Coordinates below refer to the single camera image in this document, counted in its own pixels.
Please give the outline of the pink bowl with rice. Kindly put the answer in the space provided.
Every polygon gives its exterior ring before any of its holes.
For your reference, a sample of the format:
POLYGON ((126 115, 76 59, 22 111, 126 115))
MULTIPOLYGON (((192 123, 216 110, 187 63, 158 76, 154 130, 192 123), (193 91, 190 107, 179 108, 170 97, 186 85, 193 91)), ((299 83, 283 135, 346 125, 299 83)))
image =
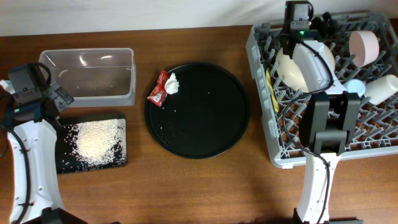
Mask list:
POLYGON ((353 63, 361 68, 374 62, 379 55, 379 42, 371 31, 354 31, 349 37, 349 53, 354 55, 353 63))

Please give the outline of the beige plate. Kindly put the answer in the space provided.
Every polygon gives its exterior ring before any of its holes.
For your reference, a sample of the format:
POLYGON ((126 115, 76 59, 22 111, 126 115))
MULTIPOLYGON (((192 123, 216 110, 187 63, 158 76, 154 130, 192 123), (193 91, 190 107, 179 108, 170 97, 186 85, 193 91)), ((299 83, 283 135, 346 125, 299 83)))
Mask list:
POLYGON ((293 90, 301 90, 303 93, 308 93, 308 88, 300 69, 288 55, 283 54, 282 47, 278 51, 275 61, 279 64, 277 73, 285 85, 293 90))

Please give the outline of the yellow plastic knife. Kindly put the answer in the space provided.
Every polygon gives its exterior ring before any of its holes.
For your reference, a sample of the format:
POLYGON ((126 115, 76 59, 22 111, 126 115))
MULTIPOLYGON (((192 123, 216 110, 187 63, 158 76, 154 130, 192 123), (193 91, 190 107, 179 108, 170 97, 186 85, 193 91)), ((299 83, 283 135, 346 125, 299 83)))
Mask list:
POLYGON ((270 75, 270 72, 269 72, 268 68, 266 69, 266 81, 267 81, 267 86, 269 87, 270 92, 271 92, 271 100, 272 100, 272 105, 274 107, 274 111, 276 113, 278 113, 279 112, 279 105, 278 105, 278 102, 277 102, 275 94, 274 94, 274 89, 273 89, 272 83, 271 83, 271 75, 270 75))

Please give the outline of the red snack wrapper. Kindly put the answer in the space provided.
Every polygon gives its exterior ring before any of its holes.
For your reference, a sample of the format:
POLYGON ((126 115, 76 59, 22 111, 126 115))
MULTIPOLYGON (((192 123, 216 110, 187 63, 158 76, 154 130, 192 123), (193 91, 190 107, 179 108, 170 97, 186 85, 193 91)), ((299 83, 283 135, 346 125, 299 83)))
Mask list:
POLYGON ((150 95, 147 97, 147 99, 150 102, 152 102, 153 104, 155 104, 158 107, 162 106, 162 103, 165 101, 165 99, 167 97, 167 92, 165 90, 165 84, 169 78, 170 78, 170 75, 165 70, 162 70, 154 89, 151 91, 150 95))

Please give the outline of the white tissue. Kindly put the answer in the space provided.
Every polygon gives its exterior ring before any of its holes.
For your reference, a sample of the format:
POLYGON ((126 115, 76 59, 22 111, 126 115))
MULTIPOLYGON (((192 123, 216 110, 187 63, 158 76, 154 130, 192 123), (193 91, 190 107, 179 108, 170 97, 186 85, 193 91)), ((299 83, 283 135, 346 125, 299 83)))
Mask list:
POLYGON ((167 94, 173 95, 178 92, 179 82, 174 73, 171 74, 170 78, 166 81, 164 88, 167 94))

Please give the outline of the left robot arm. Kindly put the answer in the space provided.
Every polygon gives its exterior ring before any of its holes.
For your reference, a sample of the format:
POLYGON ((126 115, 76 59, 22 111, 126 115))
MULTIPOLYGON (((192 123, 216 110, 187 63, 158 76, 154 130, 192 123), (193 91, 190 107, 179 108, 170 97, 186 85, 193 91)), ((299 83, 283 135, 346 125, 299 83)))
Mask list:
POLYGON ((57 180, 57 117, 72 102, 58 83, 29 84, 21 91, 9 80, 2 88, 16 102, 1 125, 11 145, 14 202, 11 223, 83 223, 65 210, 57 180))

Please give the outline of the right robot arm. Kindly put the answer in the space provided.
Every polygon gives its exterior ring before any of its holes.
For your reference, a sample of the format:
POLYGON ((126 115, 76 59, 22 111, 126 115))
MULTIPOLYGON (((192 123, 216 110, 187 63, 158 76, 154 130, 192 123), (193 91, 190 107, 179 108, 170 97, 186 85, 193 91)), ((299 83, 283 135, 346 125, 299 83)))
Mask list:
POLYGON ((305 151, 303 192, 294 210, 295 223, 329 223, 328 204, 336 166, 353 138, 360 97, 334 74, 322 40, 337 30, 329 12, 289 20, 289 57, 300 69, 310 100, 299 124, 297 146, 305 151))

